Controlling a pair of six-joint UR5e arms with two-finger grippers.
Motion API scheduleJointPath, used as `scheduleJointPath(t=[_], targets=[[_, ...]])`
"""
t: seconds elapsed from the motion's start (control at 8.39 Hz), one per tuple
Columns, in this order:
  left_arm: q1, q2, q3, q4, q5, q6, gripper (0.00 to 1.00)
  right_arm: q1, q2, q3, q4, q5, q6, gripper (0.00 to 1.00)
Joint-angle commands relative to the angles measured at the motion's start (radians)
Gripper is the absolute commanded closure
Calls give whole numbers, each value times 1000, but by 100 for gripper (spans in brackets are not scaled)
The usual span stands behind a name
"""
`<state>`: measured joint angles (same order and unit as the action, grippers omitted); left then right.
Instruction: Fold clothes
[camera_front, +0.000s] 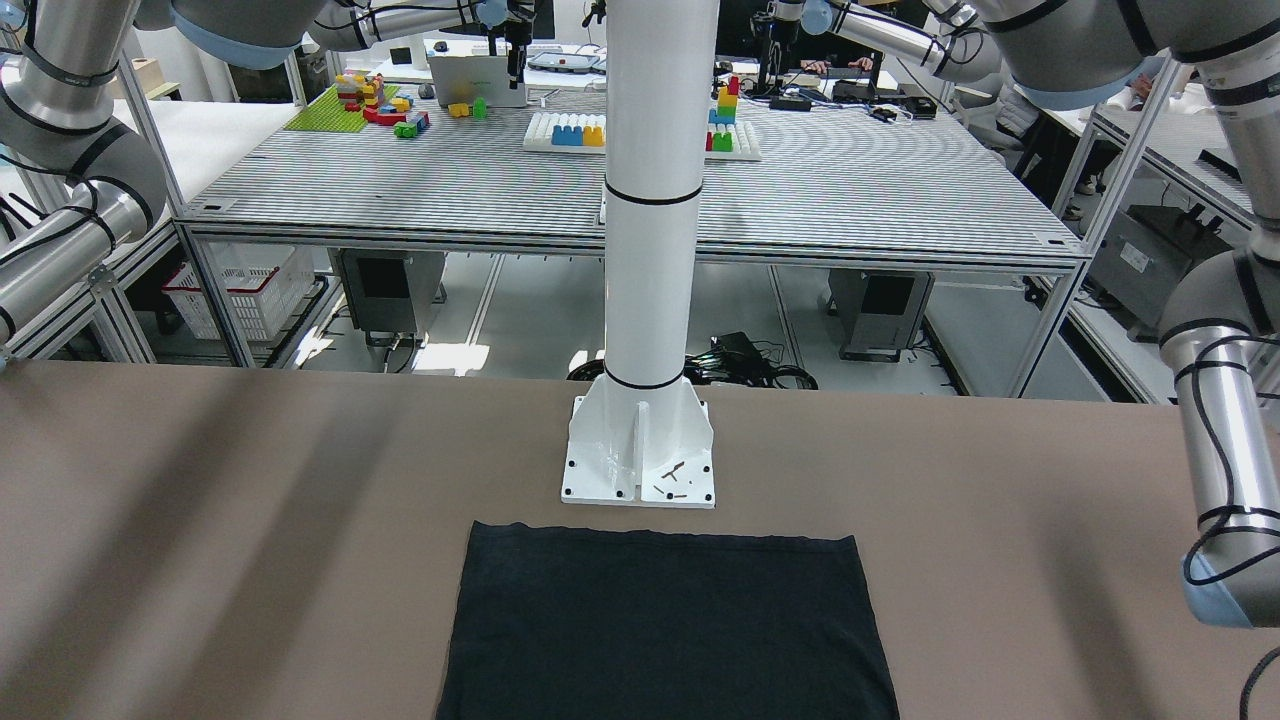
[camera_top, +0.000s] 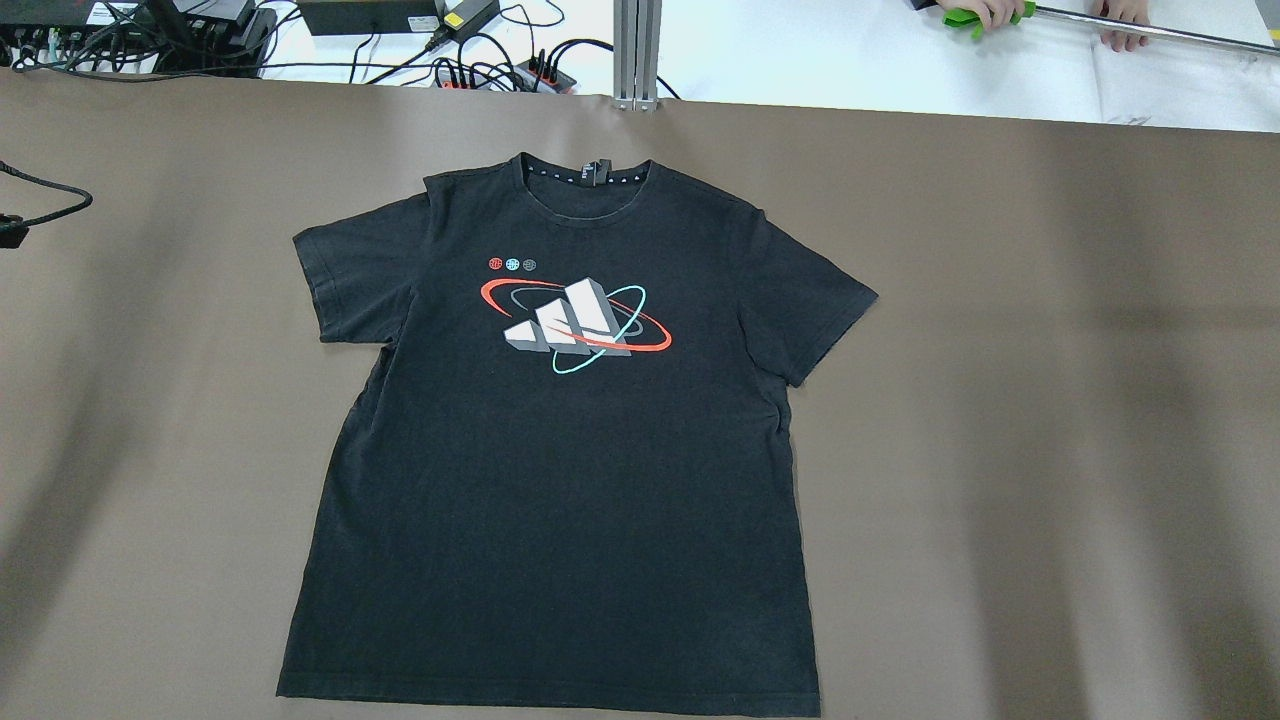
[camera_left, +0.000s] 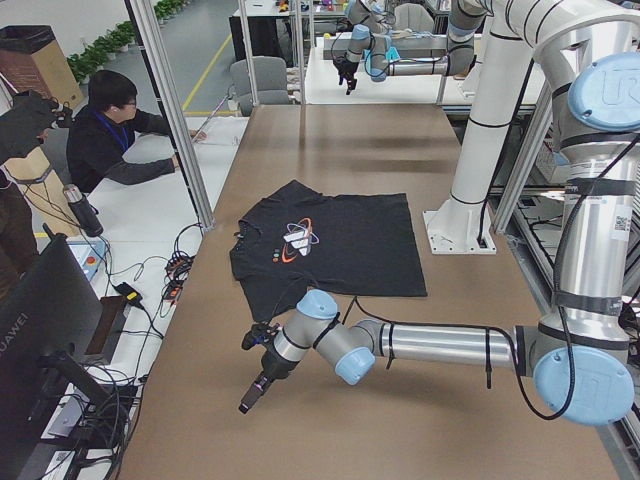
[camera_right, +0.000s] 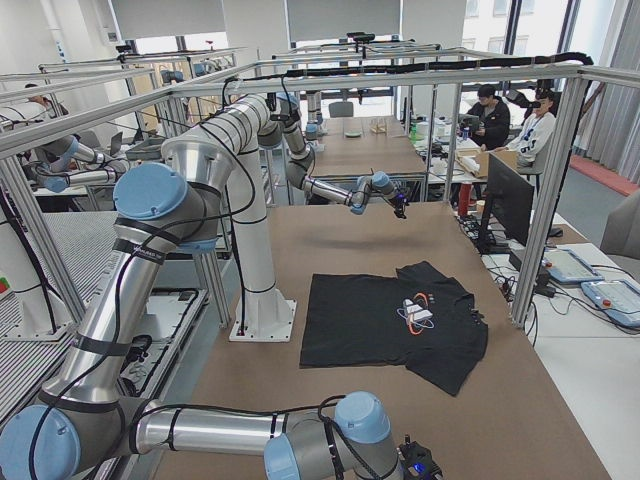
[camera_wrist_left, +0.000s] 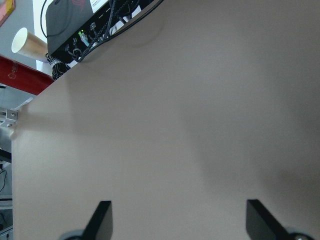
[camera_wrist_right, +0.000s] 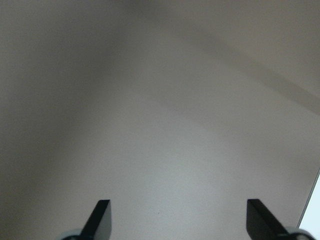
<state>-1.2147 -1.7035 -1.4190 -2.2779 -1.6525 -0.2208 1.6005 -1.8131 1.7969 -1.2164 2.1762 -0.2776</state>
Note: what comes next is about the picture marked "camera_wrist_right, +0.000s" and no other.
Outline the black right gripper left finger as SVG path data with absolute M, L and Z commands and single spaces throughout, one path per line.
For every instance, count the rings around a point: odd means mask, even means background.
M 99 200 L 79 235 L 80 240 L 109 240 L 112 233 L 112 211 L 109 199 Z

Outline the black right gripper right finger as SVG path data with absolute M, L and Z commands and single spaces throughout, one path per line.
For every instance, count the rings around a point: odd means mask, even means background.
M 252 240 L 290 240 L 283 225 L 259 199 L 248 199 L 246 230 Z

